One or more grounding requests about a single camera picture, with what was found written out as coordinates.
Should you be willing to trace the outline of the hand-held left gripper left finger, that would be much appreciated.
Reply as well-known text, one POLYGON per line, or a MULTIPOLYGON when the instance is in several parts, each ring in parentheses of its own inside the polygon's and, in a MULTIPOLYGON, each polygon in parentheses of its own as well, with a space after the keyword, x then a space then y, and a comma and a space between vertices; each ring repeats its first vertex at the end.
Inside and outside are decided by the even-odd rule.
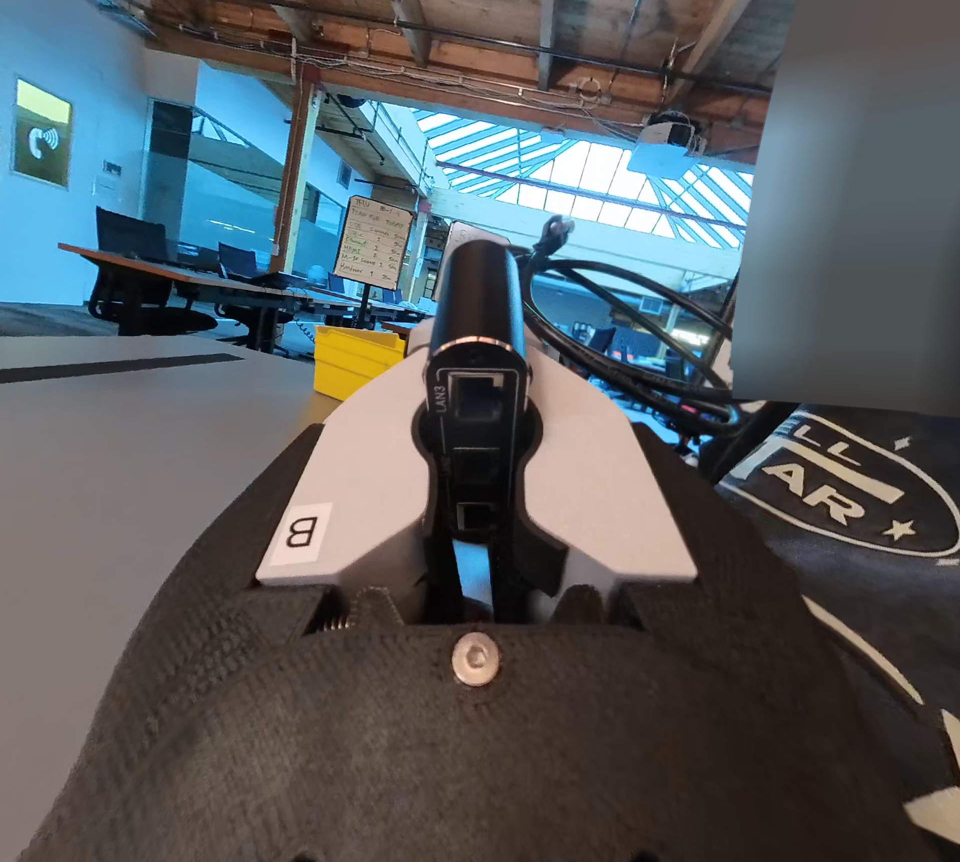
POLYGON ((402 359, 331 412, 255 578, 263 586, 416 589, 429 468, 414 441, 426 356, 402 359))

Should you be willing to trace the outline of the row of distant office chairs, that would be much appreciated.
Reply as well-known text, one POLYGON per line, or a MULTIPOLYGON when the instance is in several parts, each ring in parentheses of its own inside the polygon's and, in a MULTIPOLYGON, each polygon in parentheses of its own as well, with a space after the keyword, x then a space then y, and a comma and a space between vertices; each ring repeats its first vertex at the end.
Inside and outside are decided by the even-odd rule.
POLYGON ((730 437, 745 421, 727 385, 714 387, 700 371, 702 351, 683 351, 678 339, 663 342, 654 333, 608 326, 571 343, 574 355, 564 358, 570 368, 630 421, 671 431, 667 441, 697 445, 730 437))

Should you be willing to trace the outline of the black ethernet adapter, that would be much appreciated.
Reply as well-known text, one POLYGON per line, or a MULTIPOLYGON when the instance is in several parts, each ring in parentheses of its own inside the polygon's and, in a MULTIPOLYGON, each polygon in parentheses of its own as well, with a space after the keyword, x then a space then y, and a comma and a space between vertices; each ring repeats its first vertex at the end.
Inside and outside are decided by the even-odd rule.
POLYGON ((489 240, 459 245, 424 372, 438 511, 456 541, 490 546, 509 527, 530 378, 515 257, 489 240))

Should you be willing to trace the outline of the white ceiling projector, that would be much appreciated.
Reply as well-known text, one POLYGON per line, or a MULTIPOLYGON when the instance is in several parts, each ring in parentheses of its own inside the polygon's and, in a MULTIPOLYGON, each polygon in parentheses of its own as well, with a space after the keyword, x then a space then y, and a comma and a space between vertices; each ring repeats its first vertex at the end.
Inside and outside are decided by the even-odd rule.
POLYGON ((630 172, 678 181, 703 159, 701 126, 677 110, 652 115, 630 153, 630 172))

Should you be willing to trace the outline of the handwritten breaks whiteboard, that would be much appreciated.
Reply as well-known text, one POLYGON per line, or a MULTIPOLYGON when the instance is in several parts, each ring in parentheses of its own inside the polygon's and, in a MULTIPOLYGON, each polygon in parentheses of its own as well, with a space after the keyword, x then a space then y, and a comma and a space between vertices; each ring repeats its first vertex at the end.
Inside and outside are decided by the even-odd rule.
POLYGON ((488 239, 490 233, 485 229, 462 220, 453 220, 448 231, 444 255, 451 255, 462 244, 488 239))

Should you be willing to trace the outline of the yellow phone sign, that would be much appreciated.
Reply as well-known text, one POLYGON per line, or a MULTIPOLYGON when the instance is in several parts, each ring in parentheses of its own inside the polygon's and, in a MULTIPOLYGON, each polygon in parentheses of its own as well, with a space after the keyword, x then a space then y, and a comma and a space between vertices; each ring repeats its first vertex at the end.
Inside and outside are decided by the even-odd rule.
POLYGON ((68 189, 73 129, 70 101, 16 79, 10 157, 15 175, 68 189))

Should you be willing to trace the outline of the person's dark printed shirt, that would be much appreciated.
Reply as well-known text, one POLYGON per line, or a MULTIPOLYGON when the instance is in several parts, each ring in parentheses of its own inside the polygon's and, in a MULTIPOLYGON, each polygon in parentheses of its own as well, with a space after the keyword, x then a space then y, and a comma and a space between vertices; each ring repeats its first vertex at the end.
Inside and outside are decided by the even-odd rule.
POLYGON ((794 570, 910 821, 958 860, 959 420, 802 404, 760 433, 701 463, 794 570))

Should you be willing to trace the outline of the yellow plastic bin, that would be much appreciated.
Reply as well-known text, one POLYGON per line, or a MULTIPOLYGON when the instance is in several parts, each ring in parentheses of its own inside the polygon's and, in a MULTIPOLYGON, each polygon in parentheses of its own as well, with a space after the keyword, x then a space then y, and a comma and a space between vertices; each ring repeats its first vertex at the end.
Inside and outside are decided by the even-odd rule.
POLYGON ((318 325, 314 391, 332 400, 348 400, 401 363, 405 348, 405 340, 393 332, 318 325))

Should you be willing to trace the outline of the wooden support post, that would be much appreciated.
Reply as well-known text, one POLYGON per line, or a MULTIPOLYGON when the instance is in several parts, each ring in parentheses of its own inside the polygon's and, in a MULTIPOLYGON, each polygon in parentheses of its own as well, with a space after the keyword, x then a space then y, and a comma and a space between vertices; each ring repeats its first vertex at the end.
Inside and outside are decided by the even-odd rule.
POLYGON ((274 214, 271 273, 292 273, 306 196, 307 174, 322 104, 318 84, 296 71, 291 124, 274 214))

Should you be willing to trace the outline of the handwritten list whiteboard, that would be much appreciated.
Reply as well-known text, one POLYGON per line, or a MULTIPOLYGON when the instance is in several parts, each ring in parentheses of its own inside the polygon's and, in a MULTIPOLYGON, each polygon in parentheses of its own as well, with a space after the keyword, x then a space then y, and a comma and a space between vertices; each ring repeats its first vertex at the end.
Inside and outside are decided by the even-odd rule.
POLYGON ((413 214, 366 196, 346 208, 331 275, 372 288, 398 289, 413 214))

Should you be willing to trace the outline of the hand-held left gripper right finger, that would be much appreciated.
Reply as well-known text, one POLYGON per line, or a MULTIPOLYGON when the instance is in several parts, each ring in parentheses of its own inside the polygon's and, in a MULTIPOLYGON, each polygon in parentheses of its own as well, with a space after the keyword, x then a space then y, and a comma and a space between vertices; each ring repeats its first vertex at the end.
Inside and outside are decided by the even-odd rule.
POLYGON ((517 472, 517 570, 537 591, 691 583, 697 568, 627 416, 550 358, 531 359, 538 436, 517 472))

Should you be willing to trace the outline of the wooden office desk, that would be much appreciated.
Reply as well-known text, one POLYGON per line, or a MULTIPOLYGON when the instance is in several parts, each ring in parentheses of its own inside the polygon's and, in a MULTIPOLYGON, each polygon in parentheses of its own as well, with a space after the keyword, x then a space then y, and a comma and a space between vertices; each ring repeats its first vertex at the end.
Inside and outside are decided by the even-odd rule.
POLYGON ((74 244, 57 247, 96 266, 87 311, 115 325, 122 337, 211 331, 214 319, 194 310, 194 304, 209 304, 222 311, 249 310, 251 315, 241 318, 247 328, 243 344, 271 354, 280 314, 295 315, 315 302, 302 290, 263 287, 74 244))

